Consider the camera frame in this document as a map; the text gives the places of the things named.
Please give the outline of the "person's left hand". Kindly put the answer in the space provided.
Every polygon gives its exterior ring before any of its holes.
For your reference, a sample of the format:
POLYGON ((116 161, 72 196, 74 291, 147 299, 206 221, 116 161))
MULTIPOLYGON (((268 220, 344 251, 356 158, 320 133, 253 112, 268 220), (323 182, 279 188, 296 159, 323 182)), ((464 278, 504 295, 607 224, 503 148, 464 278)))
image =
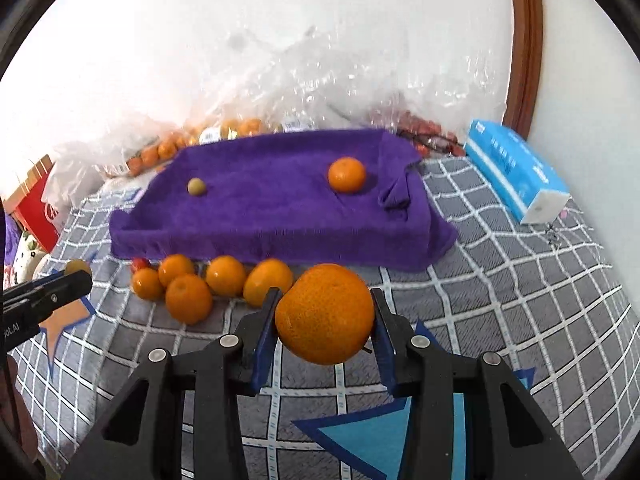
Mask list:
POLYGON ((20 424, 21 447, 28 459, 33 463, 38 458, 37 431, 32 421, 32 415, 26 408, 21 393, 16 390, 17 364, 12 356, 6 357, 6 364, 8 364, 8 366, 1 367, 1 417, 12 434, 15 434, 17 422, 20 424), (17 422, 13 417, 10 393, 14 395, 17 422))

